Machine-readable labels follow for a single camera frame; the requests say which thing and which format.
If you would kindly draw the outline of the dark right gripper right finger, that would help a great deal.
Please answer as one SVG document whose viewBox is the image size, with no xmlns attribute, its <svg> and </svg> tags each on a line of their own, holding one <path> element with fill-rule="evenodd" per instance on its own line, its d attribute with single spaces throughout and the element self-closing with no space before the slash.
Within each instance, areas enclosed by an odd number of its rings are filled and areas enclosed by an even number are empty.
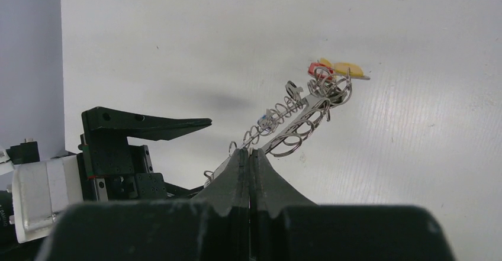
<svg viewBox="0 0 502 261">
<path fill-rule="evenodd" d="M 257 260 L 454 260 L 432 214 L 415 205 L 318 205 L 261 150 L 250 156 L 250 251 Z"/>
</svg>

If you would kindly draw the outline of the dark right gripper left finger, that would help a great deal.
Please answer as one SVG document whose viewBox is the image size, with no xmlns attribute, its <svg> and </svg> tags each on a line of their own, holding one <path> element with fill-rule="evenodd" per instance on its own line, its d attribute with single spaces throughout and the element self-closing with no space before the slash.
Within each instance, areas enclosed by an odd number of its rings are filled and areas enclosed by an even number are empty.
<svg viewBox="0 0 502 261">
<path fill-rule="evenodd" d="M 86 202 L 71 206 L 37 260 L 249 260 L 249 152 L 192 199 Z"/>
</svg>

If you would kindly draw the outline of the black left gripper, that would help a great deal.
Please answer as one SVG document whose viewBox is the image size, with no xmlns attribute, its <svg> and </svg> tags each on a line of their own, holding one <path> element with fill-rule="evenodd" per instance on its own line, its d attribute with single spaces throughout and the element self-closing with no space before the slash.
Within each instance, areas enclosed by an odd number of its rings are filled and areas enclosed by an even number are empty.
<svg viewBox="0 0 502 261">
<path fill-rule="evenodd" d="M 204 189 L 165 182 L 153 170 L 148 147 L 131 146 L 127 138 L 169 141 L 211 126 L 211 119 L 173 119 L 95 107 L 82 113 L 82 123 L 85 135 L 80 135 L 76 159 L 85 201 L 190 199 Z M 97 146 L 87 142 L 97 137 L 105 141 Z"/>
</svg>

